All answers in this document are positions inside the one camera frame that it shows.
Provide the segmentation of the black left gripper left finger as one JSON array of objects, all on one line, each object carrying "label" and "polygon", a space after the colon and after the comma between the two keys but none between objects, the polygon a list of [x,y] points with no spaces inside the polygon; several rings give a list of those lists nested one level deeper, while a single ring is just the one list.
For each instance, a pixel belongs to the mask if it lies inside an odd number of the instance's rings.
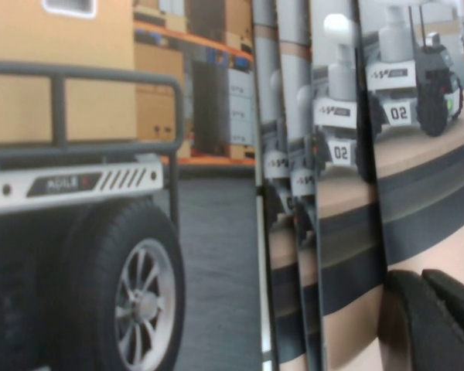
[{"label": "black left gripper left finger", "polygon": [[415,272],[387,274],[378,339],[385,370],[452,370],[455,366],[454,336],[445,308]]}]

